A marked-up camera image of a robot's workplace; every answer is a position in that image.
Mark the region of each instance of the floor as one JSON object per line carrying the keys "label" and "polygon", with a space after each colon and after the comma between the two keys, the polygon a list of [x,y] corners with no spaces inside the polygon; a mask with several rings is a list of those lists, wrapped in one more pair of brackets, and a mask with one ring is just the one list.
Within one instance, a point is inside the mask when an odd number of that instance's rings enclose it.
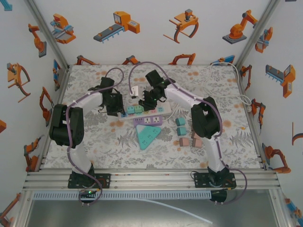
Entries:
{"label": "floor", "polygon": [[[117,90],[123,95],[124,106],[137,104],[128,92],[128,74],[132,65],[92,65],[73,66],[63,98],[64,104],[83,96],[90,88],[100,83],[101,77],[112,67],[119,67],[125,73],[123,82]],[[173,66],[164,65],[168,75],[184,89],[208,97],[201,84],[209,77],[209,66]],[[132,86],[148,88],[145,75],[156,69],[153,65],[142,65],[132,74]],[[207,87],[220,95],[238,94],[235,74],[231,66],[214,66],[212,78],[208,79]],[[119,71],[108,75],[117,83],[121,78]],[[223,160],[231,167],[260,168],[250,128],[244,112],[243,104],[237,98],[215,98],[220,115],[223,119],[221,151]],[[172,109],[176,103],[170,102]],[[205,148],[180,147],[175,119],[186,119],[187,135],[191,144],[190,111],[178,107],[173,116],[161,127],[160,135],[146,150],[140,150],[132,120],[118,121],[118,118],[98,113],[93,109],[85,116],[84,144],[86,154],[95,168],[206,168],[207,155]],[[66,147],[51,142],[44,168],[71,168],[67,159]]]}

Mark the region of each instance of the white cord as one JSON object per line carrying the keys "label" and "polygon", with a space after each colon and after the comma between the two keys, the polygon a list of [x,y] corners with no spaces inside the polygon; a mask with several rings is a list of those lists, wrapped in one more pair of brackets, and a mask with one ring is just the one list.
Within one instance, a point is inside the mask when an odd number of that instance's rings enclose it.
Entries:
{"label": "white cord", "polygon": [[204,81],[204,83],[203,83],[203,85],[202,85],[203,90],[204,90],[209,96],[211,96],[211,97],[216,97],[216,98],[230,98],[230,97],[235,97],[235,98],[239,99],[241,102],[243,102],[244,104],[246,104],[246,105],[251,105],[251,100],[250,100],[250,98],[248,98],[246,95],[240,95],[240,94],[235,94],[235,95],[233,95],[233,94],[231,94],[231,95],[223,95],[223,96],[220,96],[220,95],[218,95],[218,94],[216,94],[216,93],[213,93],[213,92],[210,91],[209,89],[207,89],[206,83],[207,83],[208,80],[212,77],[212,66],[213,66],[213,65],[216,65],[216,64],[228,64],[228,65],[233,66],[233,67],[235,68],[235,70],[236,70],[236,73],[237,73],[237,80],[238,80],[238,82],[240,83],[239,72],[238,72],[237,68],[236,68],[233,64],[231,64],[231,63],[229,63],[229,62],[215,62],[215,63],[212,63],[212,64],[210,65],[210,74],[209,74],[208,78]]}
{"label": "white cord", "polygon": [[174,111],[171,113],[171,115],[170,115],[168,118],[164,119],[163,121],[167,121],[169,118],[171,118],[171,117],[174,115],[174,113],[175,113],[175,111],[177,110],[178,107],[179,107],[179,104],[176,104],[176,105],[175,105],[175,109],[174,109]]}
{"label": "white cord", "polygon": [[213,224],[212,221],[209,221],[209,220],[207,220],[205,218],[202,218],[202,217],[200,217],[200,216],[198,216],[196,214],[190,213],[190,212],[188,212],[186,210],[183,210],[183,209],[180,209],[178,207],[173,207],[173,206],[167,205],[167,204],[162,203],[162,202],[157,202],[157,201],[153,201],[153,200],[145,200],[145,199],[134,199],[134,200],[155,203],[155,204],[158,204],[158,205],[161,205],[161,206],[164,206],[164,207],[168,207],[168,208],[171,208],[171,209],[174,209],[174,210],[181,211],[181,212],[186,213],[188,215],[191,215],[191,216],[193,216],[193,217],[195,217],[195,218],[197,218],[197,219],[199,219],[201,221],[205,221],[205,222],[207,222],[207,223],[209,223],[211,225]]}

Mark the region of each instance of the teal triangular object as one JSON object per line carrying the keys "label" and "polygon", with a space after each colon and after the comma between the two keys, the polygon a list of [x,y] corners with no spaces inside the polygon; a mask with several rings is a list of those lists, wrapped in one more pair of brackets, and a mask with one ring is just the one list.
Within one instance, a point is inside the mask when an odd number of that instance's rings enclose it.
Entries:
{"label": "teal triangular object", "polygon": [[161,128],[148,125],[136,126],[139,146],[141,150],[145,150],[151,142],[159,135]]}

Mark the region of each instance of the white wall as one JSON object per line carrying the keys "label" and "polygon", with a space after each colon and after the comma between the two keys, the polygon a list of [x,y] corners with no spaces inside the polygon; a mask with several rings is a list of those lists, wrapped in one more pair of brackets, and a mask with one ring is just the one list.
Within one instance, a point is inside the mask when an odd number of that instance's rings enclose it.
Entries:
{"label": "white wall", "polygon": [[[0,120],[7,124],[7,128],[0,133],[0,212],[21,191],[26,177],[26,161],[23,156],[24,145],[33,142],[44,134],[39,148],[33,152],[38,155],[44,146],[48,129],[42,117],[39,97],[44,86],[53,101],[57,101],[60,90],[54,91],[53,60],[56,59],[49,44],[47,55],[39,58],[34,45],[34,36],[28,30],[28,23],[36,26],[24,1],[9,0],[13,5],[12,11],[4,11],[0,5]],[[37,32],[40,39],[45,41],[41,32]],[[31,95],[18,103],[23,97],[21,91],[7,81],[7,63],[19,63],[28,72],[31,81],[24,85],[24,90]],[[50,108],[50,103],[44,100],[44,105]]]}
{"label": "white wall", "polygon": [[[267,146],[280,149],[291,168],[289,174],[279,174],[279,181],[286,196],[303,209],[303,139],[292,146],[292,122],[294,133],[303,132],[303,2],[281,1],[266,28],[273,27],[273,36],[263,53],[252,50],[245,66],[252,65],[251,87],[247,94],[266,105],[261,138]],[[296,71],[293,92],[283,97],[279,82],[265,76],[265,66],[284,71],[292,64]],[[281,167],[279,158],[271,160],[273,168]]]}
{"label": "white wall", "polygon": [[[259,19],[268,0],[87,0],[75,3],[73,0],[39,0],[37,5],[45,21],[53,20],[53,14],[64,16],[74,27],[76,39],[68,44],[58,44],[69,64],[75,64],[78,55],[101,64],[121,64],[126,57],[134,55],[139,61],[170,63],[176,55],[196,53],[195,64],[211,63],[221,57],[242,52],[247,40],[229,44],[222,36],[229,34],[230,28],[240,23],[242,13],[251,9]],[[173,37],[176,26],[169,22],[176,15],[191,9],[199,18],[199,29],[193,38],[179,34],[180,44],[166,38]],[[95,35],[114,24],[113,13],[125,11],[132,20],[140,23],[141,32],[120,33],[109,41],[100,43]],[[244,34],[249,37],[253,31],[248,23]]]}

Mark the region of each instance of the teal block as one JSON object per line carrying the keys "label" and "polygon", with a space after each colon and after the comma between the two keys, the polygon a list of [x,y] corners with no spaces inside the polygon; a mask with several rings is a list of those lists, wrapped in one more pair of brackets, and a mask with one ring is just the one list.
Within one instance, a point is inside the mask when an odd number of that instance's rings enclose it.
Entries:
{"label": "teal block", "polygon": [[145,150],[151,142],[159,135],[161,128],[148,125],[136,126],[136,132],[139,140],[139,146],[141,150]]}
{"label": "teal block", "polygon": [[140,105],[136,105],[136,106],[134,107],[134,112],[135,112],[135,113],[142,113],[142,112],[143,112],[143,107],[140,106]]}
{"label": "teal block", "polygon": [[177,128],[177,134],[178,134],[178,136],[185,136],[186,135],[186,128],[185,127]]}
{"label": "teal block", "polygon": [[121,114],[121,117],[127,117],[127,112],[125,113],[125,115],[124,114]]}
{"label": "teal block", "polygon": [[177,118],[176,119],[176,124],[177,124],[177,126],[185,125],[185,118],[184,117]]}
{"label": "teal block", "polygon": [[133,114],[133,113],[134,113],[134,107],[133,107],[133,106],[129,106],[129,107],[127,108],[127,113],[128,113],[128,114]]}

